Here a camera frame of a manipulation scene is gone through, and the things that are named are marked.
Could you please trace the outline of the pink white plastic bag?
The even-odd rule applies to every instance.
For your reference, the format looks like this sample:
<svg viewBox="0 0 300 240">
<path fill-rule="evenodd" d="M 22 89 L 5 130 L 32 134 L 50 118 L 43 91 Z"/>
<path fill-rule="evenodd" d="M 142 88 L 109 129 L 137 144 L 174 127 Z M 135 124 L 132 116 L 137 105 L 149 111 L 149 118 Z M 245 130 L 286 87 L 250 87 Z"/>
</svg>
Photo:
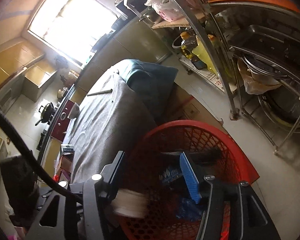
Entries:
<svg viewBox="0 0 300 240">
<path fill-rule="evenodd" d="M 174 22 L 183 17 L 178 5 L 172 0 L 147 0 L 145 6 L 152 7 L 167 22 Z"/>
</svg>

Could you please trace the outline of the steel pot on rack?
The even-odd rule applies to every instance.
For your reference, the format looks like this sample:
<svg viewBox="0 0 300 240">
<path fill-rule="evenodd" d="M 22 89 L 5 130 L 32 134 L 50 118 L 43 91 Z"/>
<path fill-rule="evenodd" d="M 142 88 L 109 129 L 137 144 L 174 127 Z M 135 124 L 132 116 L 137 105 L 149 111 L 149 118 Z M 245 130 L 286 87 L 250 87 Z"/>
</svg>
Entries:
<svg viewBox="0 0 300 240">
<path fill-rule="evenodd" d="M 140 18 L 140 21 L 145 22 L 148 25 L 155 25 L 163 21 L 160 15 L 152 7 L 147 7 Z"/>
</svg>

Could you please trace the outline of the blue plastic bag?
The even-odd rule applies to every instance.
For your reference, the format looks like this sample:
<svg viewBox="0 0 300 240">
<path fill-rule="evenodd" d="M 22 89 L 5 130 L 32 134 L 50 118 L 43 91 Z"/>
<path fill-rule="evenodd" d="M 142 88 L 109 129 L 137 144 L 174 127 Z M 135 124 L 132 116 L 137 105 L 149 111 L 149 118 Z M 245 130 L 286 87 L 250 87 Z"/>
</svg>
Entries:
<svg viewBox="0 0 300 240">
<path fill-rule="evenodd" d="M 179 219 L 195 222 L 201 220 L 203 208 L 196 204 L 192 199 L 180 198 L 176 217 Z"/>
</svg>

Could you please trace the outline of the dark red built-in oven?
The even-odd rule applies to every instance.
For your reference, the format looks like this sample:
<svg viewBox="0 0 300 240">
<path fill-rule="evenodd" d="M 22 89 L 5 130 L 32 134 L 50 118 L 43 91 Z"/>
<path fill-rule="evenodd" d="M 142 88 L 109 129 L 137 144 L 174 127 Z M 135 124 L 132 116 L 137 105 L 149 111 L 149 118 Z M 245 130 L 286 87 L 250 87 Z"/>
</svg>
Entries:
<svg viewBox="0 0 300 240">
<path fill-rule="evenodd" d="M 52 130 L 51 137 L 62 142 L 64 140 L 66 130 L 68 128 L 70 119 L 68 115 L 74 105 L 74 102 L 68 100 L 63 107 L 60 107 L 61 113 L 57 118 L 56 124 Z"/>
</svg>

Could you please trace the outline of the white ceramic bowl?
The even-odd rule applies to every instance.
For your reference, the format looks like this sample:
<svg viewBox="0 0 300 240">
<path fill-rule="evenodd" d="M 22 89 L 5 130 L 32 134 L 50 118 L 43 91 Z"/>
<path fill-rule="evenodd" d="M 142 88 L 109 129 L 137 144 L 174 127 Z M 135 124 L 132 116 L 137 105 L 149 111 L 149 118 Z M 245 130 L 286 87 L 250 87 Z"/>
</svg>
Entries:
<svg viewBox="0 0 300 240">
<path fill-rule="evenodd" d="M 68 119 L 75 119 L 78 117 L 79 115 L 79 112 L 80 112 L 80 109 L 79 109 L 79 105 L 77 103 L 74 103 L 69 114 L 68 114 Z"/>
</svg>

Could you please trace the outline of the cooking oil bottle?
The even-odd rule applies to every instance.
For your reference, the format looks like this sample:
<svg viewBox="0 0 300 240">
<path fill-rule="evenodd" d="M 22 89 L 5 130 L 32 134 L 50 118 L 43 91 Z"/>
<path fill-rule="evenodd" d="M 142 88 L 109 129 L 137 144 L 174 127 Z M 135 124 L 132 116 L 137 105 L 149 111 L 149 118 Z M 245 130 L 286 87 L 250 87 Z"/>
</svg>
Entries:
<svg viewBox="0 0 300 240">
<path fill-rule="evenodd" d="M 184 31 L 180 34 L 182 42 L 181 42 L 181 50 L 184 54 L 184 56 L 192 60 L 192 58 L 195 56 L 192 51 L 194 48 L 198 46 L 196 37 L 193 35 L 190 35 L 190 33 Z"/>
</svg>

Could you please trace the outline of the metal storage rack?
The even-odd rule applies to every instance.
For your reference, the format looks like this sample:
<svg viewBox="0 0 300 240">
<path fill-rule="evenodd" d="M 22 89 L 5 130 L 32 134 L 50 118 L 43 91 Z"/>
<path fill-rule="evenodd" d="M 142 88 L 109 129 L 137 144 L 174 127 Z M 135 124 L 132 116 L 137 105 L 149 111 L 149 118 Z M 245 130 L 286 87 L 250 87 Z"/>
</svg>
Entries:
<svg viewBox="0 0 300 240">
<path fill-rule="evenodd" d="M 222 84 L 226 68 L 237 81 L 242 67 L 261 80 L 275 80 L 259 103 L 291 137 L 300 131 L 300 12 L 290 0 L 165 0 L 180 10 L 197 34 Z M 130 10 L 132 0 L 124 0 Z"/>
</svg>

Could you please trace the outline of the dark blue carton box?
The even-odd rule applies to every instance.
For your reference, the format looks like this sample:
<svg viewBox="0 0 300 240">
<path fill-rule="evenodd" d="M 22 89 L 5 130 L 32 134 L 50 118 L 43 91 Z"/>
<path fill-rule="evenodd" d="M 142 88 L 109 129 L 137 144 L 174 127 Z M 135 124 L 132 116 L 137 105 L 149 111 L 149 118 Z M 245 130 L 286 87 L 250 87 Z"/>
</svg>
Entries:
<svg viewBox="0 0 300 240">
<path fill-rule="evenodd" d="M 169 166 L 166 170 L 159 176 L 160 181 L 163 185 L 168 185 L 175 180 L 181 178 L 183 173 L 179 167 Z"/>
</svg>

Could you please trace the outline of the black wok with lid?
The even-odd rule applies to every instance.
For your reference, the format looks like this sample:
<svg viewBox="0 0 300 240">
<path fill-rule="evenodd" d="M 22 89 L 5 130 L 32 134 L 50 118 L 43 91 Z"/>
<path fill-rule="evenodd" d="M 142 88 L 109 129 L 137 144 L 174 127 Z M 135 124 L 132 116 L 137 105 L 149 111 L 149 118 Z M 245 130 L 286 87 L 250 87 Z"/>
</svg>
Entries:
<svg viewBox="0 0 300 240">
<path fill-rule="evenodd" d="M 50 125 L 56 111 L 57 108 L 52 102 L 46 104 L 45 106 L 40 106 L 39 113 L 41 116 L 40 120 L 35 123 L 35 126 L 37 126 L 39 123 Z"/>
</svg>

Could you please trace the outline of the blue under-tablecloth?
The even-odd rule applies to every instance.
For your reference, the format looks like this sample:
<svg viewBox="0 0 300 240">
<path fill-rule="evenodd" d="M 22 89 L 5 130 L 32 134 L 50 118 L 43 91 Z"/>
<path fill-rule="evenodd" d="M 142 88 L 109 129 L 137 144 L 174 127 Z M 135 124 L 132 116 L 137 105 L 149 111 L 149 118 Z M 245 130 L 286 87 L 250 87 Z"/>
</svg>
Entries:
<svg viewBox="0 0 300 240">
<path fill-rule="evenodd" d="M 177 68 L 124 59 L 113 65 L 112 69 L 136 92 L 154 120 L 161 119 L 177 77 Z"/>
</svg>

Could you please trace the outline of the white medicine box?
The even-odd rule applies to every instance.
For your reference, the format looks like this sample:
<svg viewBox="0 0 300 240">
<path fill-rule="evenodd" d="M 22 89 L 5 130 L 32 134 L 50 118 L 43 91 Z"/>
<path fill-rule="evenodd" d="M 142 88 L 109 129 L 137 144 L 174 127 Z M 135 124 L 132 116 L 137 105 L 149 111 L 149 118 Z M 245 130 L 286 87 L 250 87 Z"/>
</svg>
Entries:
<svg viewBox="0 0 300 240">
<path fill-rule="evenodd" d="M 74 155 L 74 145 L 61 144 L 61 155 Z"/>
</svg>

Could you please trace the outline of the grey tablecloth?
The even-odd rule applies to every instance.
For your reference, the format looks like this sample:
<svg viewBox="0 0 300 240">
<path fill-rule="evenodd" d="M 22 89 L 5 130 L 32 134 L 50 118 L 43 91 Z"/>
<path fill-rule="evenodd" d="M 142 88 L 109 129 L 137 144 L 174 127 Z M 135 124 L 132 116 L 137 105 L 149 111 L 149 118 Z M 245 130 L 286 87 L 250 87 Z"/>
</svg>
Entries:
<svg viewBox="0 0 300 240">
<path fill-rule="evenodd" d="M 112 89 L 112 93 L 86 96 L 79 115 L 71 120 L 63 142 L 74 145 L 72 183 L 100 173 L 119 151 L 127 152 L 156 124 L 153 116 L 115 72 L 106 71 L 89 93 Z"/>
</svg>

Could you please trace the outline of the long thin wooden stick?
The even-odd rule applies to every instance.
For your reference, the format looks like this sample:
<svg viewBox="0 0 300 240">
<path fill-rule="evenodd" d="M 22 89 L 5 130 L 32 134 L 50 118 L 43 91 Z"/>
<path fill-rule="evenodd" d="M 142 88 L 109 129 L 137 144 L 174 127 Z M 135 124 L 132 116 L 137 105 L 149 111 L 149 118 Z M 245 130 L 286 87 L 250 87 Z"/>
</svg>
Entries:
<svg viewBox="0 0 300 240">
<path fill-rule="evenodd" d="M 112 93 L 112 89 L 107 89 L 107 90 L 102 90 L 99 92 L 93 92 L 93 93 L 89 93 L 87 94 L 87 96 L 95 96 L 95 95 L 100 95 L 100 94 L 108 94 L 108 93 Z"/>
</svg>

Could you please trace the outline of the red plastic mesh basket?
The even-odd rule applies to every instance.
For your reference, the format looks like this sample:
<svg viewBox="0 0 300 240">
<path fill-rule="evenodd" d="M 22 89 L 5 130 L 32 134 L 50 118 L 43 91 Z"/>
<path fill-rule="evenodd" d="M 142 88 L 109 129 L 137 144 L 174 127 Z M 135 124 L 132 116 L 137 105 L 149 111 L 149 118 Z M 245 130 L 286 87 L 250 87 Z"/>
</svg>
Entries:
<svg viewBox="0 0 300 240">
<path fill-rule="evenodd" d="M 244 191 L 259 175 L 233 139 L 194 120 L 147 133 L 132 150 L 114 205 L 131 206 L 119 224 L 128 239 L 241 239 Z"/>
</svg>

